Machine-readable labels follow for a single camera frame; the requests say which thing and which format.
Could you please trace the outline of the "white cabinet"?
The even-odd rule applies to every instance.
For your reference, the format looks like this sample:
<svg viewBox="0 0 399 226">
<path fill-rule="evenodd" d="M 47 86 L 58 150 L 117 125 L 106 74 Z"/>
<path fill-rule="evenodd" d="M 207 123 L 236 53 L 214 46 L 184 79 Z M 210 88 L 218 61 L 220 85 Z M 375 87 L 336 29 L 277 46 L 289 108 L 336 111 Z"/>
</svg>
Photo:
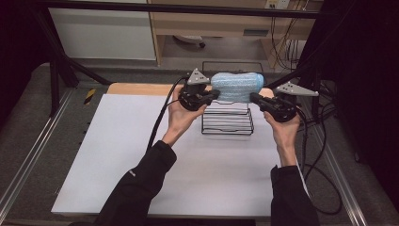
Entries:
<svg viewBox="0 0 399 226">
<path fill-rule="evenodd" d="M 156 59 L 147 13 L 68 8 L 50 13 L 69 57 Z"/>
</svg>

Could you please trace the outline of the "aluminium rail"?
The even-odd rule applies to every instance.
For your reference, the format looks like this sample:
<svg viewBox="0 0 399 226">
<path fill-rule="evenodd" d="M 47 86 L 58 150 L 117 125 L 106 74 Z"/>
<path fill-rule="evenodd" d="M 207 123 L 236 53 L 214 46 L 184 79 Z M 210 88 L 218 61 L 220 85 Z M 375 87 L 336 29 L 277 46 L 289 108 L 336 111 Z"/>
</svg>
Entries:
<svg viewBox="0 0 399 226">
<path fill-rule="evenodd" d="M 368 226 L 367 220 L 359 207 L 356 197 L 327 142 L 327 135 L 323 132 L 322 126 L 316 125 L 314 127 L 314 133 L 319 145 L 324 149 L 323 157 L 327 163 L 332 179 L 342 195 L 343 206 L 345 207 L 352 225 Z"/>
<path fill-rule="evenodd" d="M 15 174 L 11 183 L 6 189 L 6 192 L 0 199 L 0 222 L 5 220 L 9 210 L 11 209 L 20 191 L 22 190 L 30 172 L 36 165 L 36 162 L 38 161 L 42 150 L 46 146 L 51 135 L 53 134 L 53 131 L 55 130 L 74 93 L 75 89 L 67 89 L 64 92 L 59 102 L 60 107 L 56 111 L 55 115 L 50 117 L 45 123 L 43 129 L 40 131 L 39 136 L 35 140 L 35 143 L 29 150 L 26 158 L 24 159 L 24 162 L 19 167 L 17 173 Z"/>
</svg>

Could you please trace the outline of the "dark curtain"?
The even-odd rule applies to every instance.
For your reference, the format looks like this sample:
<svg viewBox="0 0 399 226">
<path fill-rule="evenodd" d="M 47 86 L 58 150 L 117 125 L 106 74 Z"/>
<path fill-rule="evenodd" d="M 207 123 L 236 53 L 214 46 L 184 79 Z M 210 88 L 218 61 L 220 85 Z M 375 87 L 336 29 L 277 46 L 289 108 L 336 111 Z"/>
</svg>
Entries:
<svg viewBox="0 0 399 226">
<path fill-rule="evenodd" d="M 345 16 L 322 77 L 337 83 L 345 127 L 399 209 L 399 0 L 324 0 L 322 10 Z"/>
<path fill-rule="evenodd" d="M 0 128 L 31 73 L 48 61 L 38 23 L 24 0 L 0 0 Z"/>
</svg>

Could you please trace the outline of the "white wall socket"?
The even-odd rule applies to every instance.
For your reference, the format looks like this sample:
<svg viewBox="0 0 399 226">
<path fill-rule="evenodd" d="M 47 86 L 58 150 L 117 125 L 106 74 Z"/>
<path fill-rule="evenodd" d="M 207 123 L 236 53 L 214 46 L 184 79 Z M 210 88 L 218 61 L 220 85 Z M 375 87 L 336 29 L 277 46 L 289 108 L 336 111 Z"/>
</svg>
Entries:
<svg viewBox="0 0 399 226">
<path fill-rule="evenodd" d="M 289 3 L 290 0 L 266 0 L 264 7 L 271 9 L 287 9 Z"/>
</svg>

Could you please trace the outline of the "black wire rack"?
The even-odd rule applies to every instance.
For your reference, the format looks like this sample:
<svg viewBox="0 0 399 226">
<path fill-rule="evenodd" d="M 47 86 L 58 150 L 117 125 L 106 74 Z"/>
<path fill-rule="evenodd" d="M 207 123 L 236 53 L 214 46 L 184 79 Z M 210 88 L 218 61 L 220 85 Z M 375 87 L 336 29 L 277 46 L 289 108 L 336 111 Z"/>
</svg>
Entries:
<svg viewBox="0 0 399 226">
<path fill-rule="evenodd" d="M 263 76 L 263 65 L 260 62 L 203 61 L 201 71 L 211 79 L 217 73 L 259 73 Z M 252 135 L 254 124 L 249 103 L 214 100 L 201 118 L 201 132 L 204 135 Z"/>
</svg>

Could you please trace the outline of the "chair base with caster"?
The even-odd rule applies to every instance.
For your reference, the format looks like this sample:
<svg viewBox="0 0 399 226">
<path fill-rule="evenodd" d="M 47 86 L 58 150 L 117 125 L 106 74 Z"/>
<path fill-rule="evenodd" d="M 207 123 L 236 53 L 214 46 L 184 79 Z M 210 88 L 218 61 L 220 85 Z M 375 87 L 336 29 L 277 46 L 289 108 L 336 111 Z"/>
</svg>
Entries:
<svg viewBox="0 0 399 226">
<path fill-rule="evenodd" d="M 205 43 L 203 42 L 203 39 L 201 36 L 179 36 L 179 35 L 176 35 L 175 39 L 186 42 L 186 43 L 197 44 L 200 48 L 205 47 Z"/>
</svg>

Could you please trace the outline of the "wooden desk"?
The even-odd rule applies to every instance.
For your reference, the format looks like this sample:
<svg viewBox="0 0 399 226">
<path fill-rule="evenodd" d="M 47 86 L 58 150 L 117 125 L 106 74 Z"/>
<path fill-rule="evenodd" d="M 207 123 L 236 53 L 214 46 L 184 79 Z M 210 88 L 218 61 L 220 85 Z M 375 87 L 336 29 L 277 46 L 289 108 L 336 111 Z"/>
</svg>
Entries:
<svg viewBox="0 0 399 226">
<path fill-rule="evenodd" d="M 265 8 L 266 0 L 147 0 L 150 4 L 211 6 L 232 8 Z M 315 0 L 290 0 L 285 10 L 304 10 L 305 4 L 318 10 L 321 4 Z M 246 17 L 199 14 L 150 14 L 153 35 L 245 37 L 259 40 L 263 45 L 269 66 L 275 68 L 287 53 L 288 40 L 306 40 L 314 25 L 313 19 Z"/>
</svg>

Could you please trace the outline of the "black metal frame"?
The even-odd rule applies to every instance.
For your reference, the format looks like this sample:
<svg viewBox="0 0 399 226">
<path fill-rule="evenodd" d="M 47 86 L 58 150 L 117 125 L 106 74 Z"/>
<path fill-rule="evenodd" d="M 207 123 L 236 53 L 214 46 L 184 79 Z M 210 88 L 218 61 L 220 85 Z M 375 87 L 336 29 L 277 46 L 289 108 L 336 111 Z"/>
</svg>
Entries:
<svg viewBox="0 0 399 226">
<path fill-rule="evenodd" d="M 295 19 L 319 19 L 330 16 L 329 13 L 320 11 L 284 10 L 284 9 L 260 9 L 260 8 L 232 8 L 211 6 L 186 6 L 166 4 L 141 4 L 121 2 L 95 2 L 95 1 L 69 1 L 69 0 L 33 0 L 28 2 L 34 18 L 44 34 L 46 45 L 50 52 L 51 88 L 52 88 L 52 112 L 54 115 L 59 108 L 58 75 L 68 87 L 76 87 L 79 80 L 72 69 L 85 74 L 102 85 L 111 85 L 112 82 L 102 78 L 67 56 L 50 25 L 43 17 L 43 11 L 47 8 L 72 8 L 89 10 L 155 12 L 174 14 L 199 14 L 199 15 L 229 15 L 246 17 L 267 18 L 295 18 Z"/>
</svg>

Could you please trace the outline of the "person's right hand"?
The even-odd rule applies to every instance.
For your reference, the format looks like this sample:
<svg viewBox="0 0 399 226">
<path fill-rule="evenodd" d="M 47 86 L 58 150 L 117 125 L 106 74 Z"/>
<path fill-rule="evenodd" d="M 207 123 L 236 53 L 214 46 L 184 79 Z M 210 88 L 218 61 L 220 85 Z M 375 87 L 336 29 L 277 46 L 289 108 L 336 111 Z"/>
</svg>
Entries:
<svg viewBox="0 0 399 226">
<path fill-rule="evenodd" d="M 265 120 L 270 124 L 273 131 L 273 137 L 278 149 L 288 150 L 295 146 L 295 136 L 300 124 L 300 118 L 295 115 L 287 122 L 278 122 L 268 112 L 264 112 Z"/>
</svg>

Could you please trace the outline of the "yellow black striped tape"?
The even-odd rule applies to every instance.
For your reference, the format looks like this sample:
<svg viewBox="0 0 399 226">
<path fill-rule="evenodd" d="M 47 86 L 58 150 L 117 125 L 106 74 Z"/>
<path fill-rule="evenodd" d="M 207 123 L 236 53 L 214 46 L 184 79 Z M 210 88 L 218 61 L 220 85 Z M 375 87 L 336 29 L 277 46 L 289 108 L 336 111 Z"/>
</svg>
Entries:
<svg viewBox="0 0 399 226">
<path fill-rule="evenodd" d="M 85 101 L 84 101 L 84 105 L 89 105 L 89 103 L 90 103 L 92 97 L 94 96 L 95 92 L 96 92 L 96 89 L 90 89 L 88 91 L 88 94 L 87 94 L 87 96 L 85 98 Z"/>
</svg>

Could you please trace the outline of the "light blue cloth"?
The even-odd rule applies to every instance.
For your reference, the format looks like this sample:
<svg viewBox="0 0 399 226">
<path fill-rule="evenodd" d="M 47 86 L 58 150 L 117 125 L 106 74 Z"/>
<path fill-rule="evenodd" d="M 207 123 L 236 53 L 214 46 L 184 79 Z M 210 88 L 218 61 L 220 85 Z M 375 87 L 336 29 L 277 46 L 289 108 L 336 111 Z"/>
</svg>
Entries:
<svg viewBox="0 0 399 226">
<path fill-rule="evenodd" d="M 234 103 L 249 103 L 250 94 L 258 93 L 263 84 L 259 73 L 217 73 L 211 79 L 212 88 L 220 92 L 217 100 Z"/>
</svg>

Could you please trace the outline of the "person's left hand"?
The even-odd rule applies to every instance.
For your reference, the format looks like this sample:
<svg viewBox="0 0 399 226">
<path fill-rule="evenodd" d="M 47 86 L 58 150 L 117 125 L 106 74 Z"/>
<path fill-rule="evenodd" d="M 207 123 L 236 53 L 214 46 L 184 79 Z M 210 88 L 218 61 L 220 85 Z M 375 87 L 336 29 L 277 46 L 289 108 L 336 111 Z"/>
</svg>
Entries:
<svg viewBox="0 0 399 226">
<path fill-rule="evenodd" d="M 179 102 L 179 94 L 182 89 L 179 85 L 172 93 L 172 103 L 168 105 L 168 129 L 162 137 L 162 141 L 172 147 L 177 140 L 191 126 L 192 122 L 202 115 L 206 105 L 201 106 L 197 111 L 185 109 Z"/>
</svg>

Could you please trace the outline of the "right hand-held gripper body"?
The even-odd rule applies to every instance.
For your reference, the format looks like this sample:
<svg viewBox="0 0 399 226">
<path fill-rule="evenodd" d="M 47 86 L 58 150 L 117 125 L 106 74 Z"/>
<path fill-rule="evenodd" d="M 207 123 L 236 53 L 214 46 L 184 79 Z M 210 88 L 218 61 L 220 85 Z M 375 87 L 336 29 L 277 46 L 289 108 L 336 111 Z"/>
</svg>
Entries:
<svg viewBox="0 0 399 226">
<path fill-rule="evenodd" d="M 318 91 L 305 89 L 291 82 L 287 82 L 275 89 L 275 96 L 265 97 L 266 111 L 277 122 L 290 121 L 297 112 L 296 99 L 298 96 L 317 97 Z"/>
</svg>

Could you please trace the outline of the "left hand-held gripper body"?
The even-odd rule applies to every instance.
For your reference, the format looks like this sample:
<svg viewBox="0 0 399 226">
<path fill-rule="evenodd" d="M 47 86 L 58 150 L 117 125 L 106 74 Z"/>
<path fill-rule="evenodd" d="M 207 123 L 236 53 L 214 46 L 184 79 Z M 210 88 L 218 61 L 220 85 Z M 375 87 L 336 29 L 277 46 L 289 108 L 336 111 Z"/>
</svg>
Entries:
<svg viewBox="0 0 399 226">
<path fill-rule="evenodd" d="M 180 104 L 189 111 L 197 111 L 203 106 L 207 91 L 206 87 L 211 83 L 210 79 L 195 69 L 186 79 L 179 93 Z"/>
</svg>

